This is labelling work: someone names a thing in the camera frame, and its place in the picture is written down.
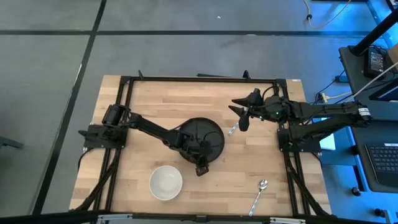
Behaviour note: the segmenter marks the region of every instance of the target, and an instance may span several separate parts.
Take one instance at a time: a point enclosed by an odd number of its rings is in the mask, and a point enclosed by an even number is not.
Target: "spoon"
[[[252,206],[251,209],[250,209],[249,216],[253,216],[254,209],[256,209],[257,202],[258,202],[258,200],[259,200],[260,194],[261,194],[261,192],[262,192],[263,190],[265,190],[265,189],[267,188],[267,186],[268,186],[268,181],[267,181],[267,180],[261,180],[261,181],[259,182],[259,193],[257,194],[257,197],[256,197],[256,199],[255,199],[255,201],[254,201],[254,203],[253,203],[253,206]]]

